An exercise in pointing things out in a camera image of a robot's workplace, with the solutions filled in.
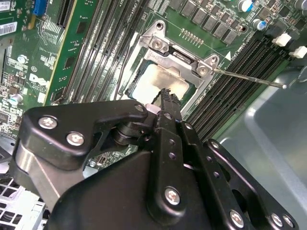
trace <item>blue connector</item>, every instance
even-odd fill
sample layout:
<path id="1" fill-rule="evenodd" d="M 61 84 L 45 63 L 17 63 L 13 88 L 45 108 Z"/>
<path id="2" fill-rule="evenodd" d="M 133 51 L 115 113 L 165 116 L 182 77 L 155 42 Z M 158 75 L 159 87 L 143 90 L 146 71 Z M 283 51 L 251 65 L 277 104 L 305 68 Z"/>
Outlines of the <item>blue connector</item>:
<path id="1" fill-rule="evenodd" d="M 42 16 L 47 7 L 47 0 L 35 0 L 33 14 L 36 16 Z"/>

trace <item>barcode label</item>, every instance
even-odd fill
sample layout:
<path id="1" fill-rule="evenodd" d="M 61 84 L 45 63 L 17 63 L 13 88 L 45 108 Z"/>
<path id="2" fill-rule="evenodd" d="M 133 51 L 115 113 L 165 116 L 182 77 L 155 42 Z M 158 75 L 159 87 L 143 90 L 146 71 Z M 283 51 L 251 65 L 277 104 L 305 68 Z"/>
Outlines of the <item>barcode label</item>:
<path id="1" fill-rule="evenodd" d="M 17 22 L 0 25 L 0 36 L 15 32 L 17 29 Z"/>
<path id="2" fill-rule="evenodd" d="M 8 11 L 10 10 L 10 6 L 10 1 L 0 1 L 0 11 Z"/>

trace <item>black connector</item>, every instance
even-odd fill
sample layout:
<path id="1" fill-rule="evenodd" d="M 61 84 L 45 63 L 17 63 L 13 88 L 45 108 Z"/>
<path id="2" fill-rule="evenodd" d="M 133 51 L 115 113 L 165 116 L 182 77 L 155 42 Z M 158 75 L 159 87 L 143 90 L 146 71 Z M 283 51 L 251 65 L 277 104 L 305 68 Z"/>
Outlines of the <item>black connector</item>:
<path id="1" fill-rule="evenodd" d="M 62 0 L 61 7 L 59 8 L 57 25 L 64 29 L 71 15 L 73 3 L 74 0 Z"/>

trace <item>metal rod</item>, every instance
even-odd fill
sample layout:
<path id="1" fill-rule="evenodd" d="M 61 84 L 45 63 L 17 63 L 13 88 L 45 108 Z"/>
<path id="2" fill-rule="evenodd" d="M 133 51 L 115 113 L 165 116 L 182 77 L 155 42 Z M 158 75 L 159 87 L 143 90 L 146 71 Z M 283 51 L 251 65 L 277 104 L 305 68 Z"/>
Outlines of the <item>metal rod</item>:
<path id="1" fill-rule="evenodd" d="M 261 80 L 261 79 L 258 79 L 258 78 L 253 78 L 253 77 L 241 75 L 241 74 L 238 74 L 238 73 L 231 73 L 231 72 L 227 72 L 227 71 L 220 70 L 220 69 L 213 69 L 213 71 L 216 72 L 216 73 L 225 74 L 225 75 L 232 76 L 232 77 L 235 77 L 235 78 L 240 78 L 240 79 L 245 79 L 245 80 L 260 83 L 260 84 L 270 85 L 270 86 L 281 88 L 281 89 L 284 89 L 284 90 L 287 89 L 287 85 L 280 84 L 280 83 L 277 83 L 277 82 L 270 82 L 268 80 Z"/>

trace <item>motherboard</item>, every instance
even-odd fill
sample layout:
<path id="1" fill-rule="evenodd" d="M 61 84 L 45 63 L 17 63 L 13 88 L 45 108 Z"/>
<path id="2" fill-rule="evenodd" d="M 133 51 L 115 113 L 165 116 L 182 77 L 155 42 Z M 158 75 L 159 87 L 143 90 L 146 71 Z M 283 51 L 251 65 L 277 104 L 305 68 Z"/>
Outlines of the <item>motherboard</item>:
<path id="1" fill-rule="evenodd" d="M 0 133 L 16 139 L 32 107 L 150 104 L 168 88 L 200 139 L 212 138 L 266 86 L 208 66 L 274 81 L 307 53 L 306 14 L 305 0 L 0 0 Z"/>

